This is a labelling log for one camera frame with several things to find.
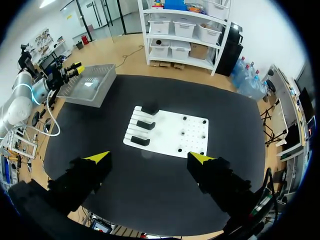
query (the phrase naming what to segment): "red fire extinguisher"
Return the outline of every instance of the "red fire extinguisher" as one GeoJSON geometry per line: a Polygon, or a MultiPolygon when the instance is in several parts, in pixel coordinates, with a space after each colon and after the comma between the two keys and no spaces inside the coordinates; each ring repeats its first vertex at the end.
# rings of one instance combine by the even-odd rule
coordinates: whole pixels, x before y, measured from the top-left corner
{"type": "Polygon", "coordinates": [[[82,42],[83,42],[84,45],[87,45],[87,44],[89,43],[89,40],[88,40],[88,38],[87,38],[86,35],[83,35],[83,36],[81,37],[81,39],[82,39],[82,42]]]}

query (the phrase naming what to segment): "white storage bin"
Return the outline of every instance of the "white storage bin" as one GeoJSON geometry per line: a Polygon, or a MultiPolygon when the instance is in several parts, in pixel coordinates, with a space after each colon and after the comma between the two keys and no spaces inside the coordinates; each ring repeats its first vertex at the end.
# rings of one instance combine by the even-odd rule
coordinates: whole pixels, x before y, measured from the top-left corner
{"type": "Polygon", "coordinates": [[[175,35],[179,37],[192,38],[196,24],[187,18],[179,18],[174,23],[175,35]]]}
{"type": "Polygon", "coordinates": [[[171,41],[172,58],[179,60],[187,60],[191,50],[190,42],[186,41],[171,41]]]}
{"type": "Polygon", "coordinates": [[[212,29],[210,29],[210,28],[205,28],[201,25],[198,25],[197,28],[198,28],[197,34],[199,39],[205,43],[216,44],[220,34],[222,33],[216,27],[211,27],[212,29]]]}
{"type": "Polygon", "coordinates": [[[227,18],[228,7],[216,3],[215,0],[203,0],[203,3],[205,5],[205,11],[209,16],[221,20],[225,20],[227,18]]]}
{"type": "Polygon", "coordinates": [[[164,39],[153,39],[150,47],[152,48],[152,54],[157,58],[166,58],[168,57],[168,51],[170,47],[170,41],[164,39]]]}
{"type": "Polygon", "coordinates": [[[171,20],[166,16],[159,16],[156,19],[150,19],[150,33],[151,34],[169,34],[169,25],[171,20]]]}

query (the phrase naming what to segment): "white wall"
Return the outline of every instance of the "white wall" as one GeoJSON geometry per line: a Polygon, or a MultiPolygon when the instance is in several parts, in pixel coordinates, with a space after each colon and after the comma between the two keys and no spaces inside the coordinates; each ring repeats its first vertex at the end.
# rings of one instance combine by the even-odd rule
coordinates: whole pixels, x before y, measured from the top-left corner
{"type": "Polygon", "coordinates": [[[233,0],[231,20],[243,28],[241,55],[263,76],[275,64],[289,80],[301,71],[306,53],[291,23],[271,0],[233,0]]]}
{"type": "Polygon", "coordinates": [[[73,47],[74,42],[64,27],[65,19],[60,13],[62,2],[58,0],[41,9],[40,4],[41,0],[32,0],[21,10],[0,46],[0,106],[12,93],[11,88],[19,71],[21,44],[27,44],[41,30],[49,28],[54,42],[63,36],[67,47],[73,47]]]}

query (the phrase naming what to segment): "clear plastic tray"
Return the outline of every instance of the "clear plastic tray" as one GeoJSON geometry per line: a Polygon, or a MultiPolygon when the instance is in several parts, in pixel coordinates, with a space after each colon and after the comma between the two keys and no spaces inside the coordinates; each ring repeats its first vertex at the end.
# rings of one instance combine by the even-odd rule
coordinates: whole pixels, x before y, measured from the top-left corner
{"type": "Polygon", "coordinates": [[[86,66],[79,76],[61,87],[57,97],[68,103],[100,108],[116,77],[114,64],[86,66]]]}

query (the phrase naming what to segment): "white shelf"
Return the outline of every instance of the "white shelf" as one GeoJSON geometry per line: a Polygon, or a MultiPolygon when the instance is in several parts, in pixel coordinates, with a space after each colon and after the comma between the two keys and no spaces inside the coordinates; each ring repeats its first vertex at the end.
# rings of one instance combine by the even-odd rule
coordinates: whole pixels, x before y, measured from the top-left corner
{"type": "Polygon", "coordinates": [[[153,52],[151,51],[149,59],[153,60],[153,61],[163,61],[163,62],[171,62],[171,63],[177,63],[177,64],[186,64],[186,65],[196,66],[199,68],[204,68],[204,69],[209,69],[209,70],[214,69],[214,64],[212,62],[210,62],[208,59],[201,60],[201,59],[197,59],[197,58],[190,57],[190,56],[188,56],[187,60],[175,59],[172,57],[172,52],[170,49],[169,49],[169,53],[168,53],[167,57],[154,56],[153,52]]]}
{"type": "Polygon", "coordinates": [[[219,18],[197,13],[197,12],[192,12],[192,11],[182,11],[182,10],[174,10],[174,9],[146,9],[146,10],[143,10],[143,13],[144,14],[181,14],[181,15],[187,15],[187,16],[193,16],[201,19],[206,19],[209,21],[214,21],[223,25],[228,24],[226,21],[223,21],[219,18]]]}
{"type": "Polygon", "coordinates": [[[211,47],[211,48],[215,48],[215,49],[221,49],[220,46],[218,46],[217,44],[212,44],[212,43],[208,43],[208,42],[204,42],[204,41],[201,41],[197,34],[195,33],[196,30],[193,31],[193,36],[192,38],[190,37],[183,37],[183,36],[176,36],[175,34],[175,30],[174,28],[171,28],[169,30],[169,34],[168,35],[163,35],[163,34],[151,34],[151,33],[148,33],[146,35],[146,38],[147,39],[169,39],[169,40],[178,40],[178,41],[183,41],[183,42],[189,42],[189,43],[194,43],[194,44],[201,44],[201,45],[204,45],[204,46],[208,46],[208,47],[211,47]]]}
{"type": "MultiPolygon", "coordinates": [[[[175,9],[144,9],[143,0],[137,0],[138,7],[139,7],[139,15],[140,15],[140,21],[141,21],[141,28],[142,28],[142,34],[143,34],[143,43],[144,43],[144,51],[145,51],[145,59],[146,64],[150,65],[150,61],[163,61],[163,62],[171,62],[171,63],[178,63],[178,64],[185,64],[185,65],[191,65],[199,68],[208,69],[211,71],[210,75],[213,76],[217,70],[217,66],[220,62],[220,59],[222,57],[222,54],[224,52],[224,48],[227,42],[227,38],[230,31],[231,26],[231,20],[230,20],[230,12],[231,12],[231,6],[233,0],[226,0],[225,3],[228,2],[228,11],[226,12],[226,21],[221,20],[217,17],[197,13],[197,12],[191,12],[191,11],[182,11],[182,10],[175,10],[175,9]],[[208,42],[200,41],[198,38],[197,32],[194,32],[192,38],[188,37],[181,37],[176,36],[175,30],[173,29],[173,24],[171,24],[171,28],[169,28],[169,34],[167,35],[160,35],[160,34],[151,34],[147,33],[146,30],[146,18],[145,16],[147,14],[159,14],[163,15],[165,17],[168,17],[168,19],[175,19],[175,18],[181,18],[186,17],[190,19],[195,24],[202,24],[206,23],[208,21],[213,21],[215,23],[221,24],[223,27],[225,27],[224,35],[220,36],[222,38],[221,44],[211,44],[208,42]],[[169,50],[167,57],[156,57],[152,52],[150,52],[150,42],[152,39],[164,39],[164,40],[176,40],[176,41],[182,41],[182,42],[189,42],[189,43],[195,43],[200,44],[204,46],[210,47],[210,51],[207,55],[206,60],[196,59],[193,57],[188,57],[186,60],[179,60],[174,59],[172,57],[172,52],[169,50]],[[215,61],[213,64],[213,61],[211,58],[214,57],[214,51],[215,54],[215,61]]],[[[148,6],[150,7],[151,0],[147,0],[148,6]]]]}

